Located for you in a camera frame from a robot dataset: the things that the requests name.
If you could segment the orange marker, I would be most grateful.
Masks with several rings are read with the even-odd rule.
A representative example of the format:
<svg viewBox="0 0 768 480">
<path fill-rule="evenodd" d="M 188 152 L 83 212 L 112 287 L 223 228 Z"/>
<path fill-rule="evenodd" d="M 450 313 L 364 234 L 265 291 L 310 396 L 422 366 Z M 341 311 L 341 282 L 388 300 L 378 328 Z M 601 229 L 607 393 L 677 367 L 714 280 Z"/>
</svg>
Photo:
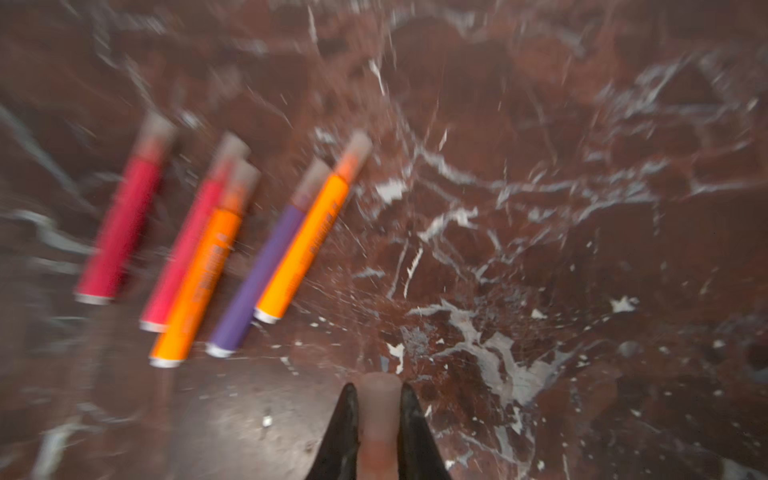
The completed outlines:
<svg viewBox="0 0 768 480">
<path fill-rule="evenodd" d="M 373 142 L 367 133 L 362 130 L 352 133 L 334 171 L 321 188 L 270 284 L 256 302 L 256 320 L 275 324 L 284 317 L 347 201 L 351 184 L 365 165 L 372 149 Z"/>
<path fill-rule="evenodd" d="M 149 355 L 151 366 L 175 368 L 187 358 L 260 177 L 248 160 L 234 162 L 169 312 L 166 330 Z"/>
</svg>

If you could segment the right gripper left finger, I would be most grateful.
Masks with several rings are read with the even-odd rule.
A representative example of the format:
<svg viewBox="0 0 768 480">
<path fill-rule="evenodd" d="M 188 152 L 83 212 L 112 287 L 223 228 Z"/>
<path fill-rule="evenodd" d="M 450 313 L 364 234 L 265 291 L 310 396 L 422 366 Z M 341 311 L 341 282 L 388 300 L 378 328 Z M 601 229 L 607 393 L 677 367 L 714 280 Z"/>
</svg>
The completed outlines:
<svg viewBox="0 0 768 480">
<path fill-rule="evenodd" d="M 306 480 L 355 480 L 359 451 L 360 407 L 353 383 L 341 390 Z"/>
</svg>

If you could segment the purple marker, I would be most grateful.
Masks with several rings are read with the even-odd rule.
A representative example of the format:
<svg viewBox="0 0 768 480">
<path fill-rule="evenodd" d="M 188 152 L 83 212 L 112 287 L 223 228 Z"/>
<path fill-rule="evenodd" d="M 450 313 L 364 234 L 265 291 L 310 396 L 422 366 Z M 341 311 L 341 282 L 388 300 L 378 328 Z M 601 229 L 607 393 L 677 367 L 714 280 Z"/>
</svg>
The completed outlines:
<svg viewBox="0 0 768 480">
<path fill-rule="evenodd" d="M 227 358 L 241 345 L 252 323 L 257 302 L 331 172 L 331 167 L 319 158 L 309 164 L 269 238 L 261 247 L 248 276 L 220 317 L 206 345 L 208 355 Z"/>
</svg>

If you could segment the translucent pen cap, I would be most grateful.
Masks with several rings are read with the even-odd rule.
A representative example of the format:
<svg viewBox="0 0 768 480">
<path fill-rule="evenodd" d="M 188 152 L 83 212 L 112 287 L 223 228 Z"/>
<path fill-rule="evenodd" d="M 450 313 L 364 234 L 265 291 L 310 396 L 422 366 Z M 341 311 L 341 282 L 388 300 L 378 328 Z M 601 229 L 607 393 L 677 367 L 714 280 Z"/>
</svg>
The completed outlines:
<svg viewBox="0 0 768 480">
<path fill-rule="evenodd" d="M 358 382 L 358 479 L 398 478 L 401 389 L 389 373 L 369 373 Z"/>
</svg>

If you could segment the pink marker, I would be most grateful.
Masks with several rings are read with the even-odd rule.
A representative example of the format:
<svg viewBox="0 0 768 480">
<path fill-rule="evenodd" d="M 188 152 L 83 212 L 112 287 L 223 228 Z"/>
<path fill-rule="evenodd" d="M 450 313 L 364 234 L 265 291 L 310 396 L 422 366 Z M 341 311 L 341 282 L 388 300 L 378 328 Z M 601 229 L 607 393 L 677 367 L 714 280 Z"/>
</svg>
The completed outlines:
<svg viewBox="0 0 768 480">
<path fill-rule="evenodd" d="M 175 239 L 168 261 L 140 316 L 141 330 L 161 333 L 166 329 L 167 318 L 183 278 L 194 258 L 210 216 L 220 201 L 234 164 L 238 159 L 245 158 L 249 152 L 250 148 L 234 133 L 227 131 L 223 135 Z"/>
<path fill-rule="evenodd" d="M 160 113 L 147 114 L 74 290 L 77 302 L 105 305 L 117 295 L 176 132 L 176 126 Z"/>
</svg>

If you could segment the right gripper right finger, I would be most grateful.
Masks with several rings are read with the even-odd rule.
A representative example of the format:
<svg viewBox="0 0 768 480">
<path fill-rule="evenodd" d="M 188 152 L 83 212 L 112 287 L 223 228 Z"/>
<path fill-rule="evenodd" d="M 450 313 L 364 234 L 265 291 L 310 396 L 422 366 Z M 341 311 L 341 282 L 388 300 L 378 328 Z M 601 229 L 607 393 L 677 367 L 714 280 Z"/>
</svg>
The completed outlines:
<svg viewBox="0 0 768 480">
<path fill-rule="evenodd" d="M 408 383 L 401 388 L 397 449 L 400 480 L 451 479 L 418 396 Z"/>
</svg>

